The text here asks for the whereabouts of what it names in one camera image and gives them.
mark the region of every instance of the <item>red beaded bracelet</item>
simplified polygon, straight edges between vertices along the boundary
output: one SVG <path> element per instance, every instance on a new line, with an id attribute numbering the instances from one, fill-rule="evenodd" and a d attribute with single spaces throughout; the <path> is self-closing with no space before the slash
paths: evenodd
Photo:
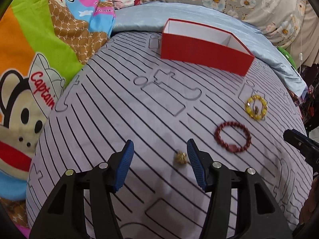
<path id="1" fill-rule="evenodd" d="M 226 126 L 239 127 L 240 129 L 242 129 L 244 131 L 245 135 L 247 136 L 246 145 L 239 148 L 236 145 L 233 145 L 233 144 L 229 145 L 228 143 L 225 143 L 221 139 L 221 130 Z M 243 152 L 243 151 L 247 150 L 251 144 L 251 135 L 250 135 L 248 128 L 246 128 L 243 124 L 241 124 L 237 121 L 236 122 L 235 121 L 228 121 L 228 122 L 224 122 L 223 124 L 219 125 L 215 131 L 215 139 L 218 142 L 218 144 L 220 144 L 222 147 L 224 147 L 227 151 L 229 151 L 231 153 Z"/>

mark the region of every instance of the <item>green fabric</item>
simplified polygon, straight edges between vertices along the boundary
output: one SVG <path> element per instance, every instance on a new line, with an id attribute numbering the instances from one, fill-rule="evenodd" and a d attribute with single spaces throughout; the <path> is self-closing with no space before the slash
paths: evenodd
<path id="1" fill-rule="evenodd" d="M 56 37 L 47 0 L 13 0 L 11 5 L 30 46 L 42 53 L 68 84 L 83 65 L 72 48 Z"/>
<path id="2" fill-rule="evenodd" d="M 295 61 L 291 57 L 291 55 L 282 47 L 277 47 L 277 49 L 285 56 L 285 58 L 287 58 L 288 62 L 292 65 L 292 67 L 297 70 L 298 68 L 295 64 Z"/>

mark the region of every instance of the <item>red box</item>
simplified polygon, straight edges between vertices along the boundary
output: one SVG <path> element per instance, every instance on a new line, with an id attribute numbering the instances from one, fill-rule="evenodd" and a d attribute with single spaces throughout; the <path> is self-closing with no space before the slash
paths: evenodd
<path id="1" fill-rule="evenodd" d="M 161 58 L 244 76 L 255 57 L 228 31 L 200 23 L 168 19 L 162 34 Z"/>

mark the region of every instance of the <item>colorful blanket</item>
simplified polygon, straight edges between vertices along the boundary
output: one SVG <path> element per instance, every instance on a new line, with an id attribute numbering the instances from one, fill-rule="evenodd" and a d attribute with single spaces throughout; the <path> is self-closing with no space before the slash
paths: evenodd
<path id="1" fill-rule="evenodd" d="M 111 0 L 13 0 L 7 9 L 0 21 L 0 197 L 25 198 L 47 117 L 108 40 L 114 16 Z"/>

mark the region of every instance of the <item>light blue bedsheet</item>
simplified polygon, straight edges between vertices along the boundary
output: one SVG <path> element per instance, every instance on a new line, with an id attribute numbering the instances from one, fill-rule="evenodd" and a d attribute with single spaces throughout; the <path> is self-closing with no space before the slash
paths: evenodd
<path id="1" fill-rule="evenodd" d="M 301 76 L 259 29 L 216 10 L 182 3 L 145 3 L 116 10 L 113 33 L 128 30 L 161 32 L 169 18 L 199 22 L 233 33 L 255 57 L 267 63 L 296 96 L 301 97 L 307 89 Z"/>

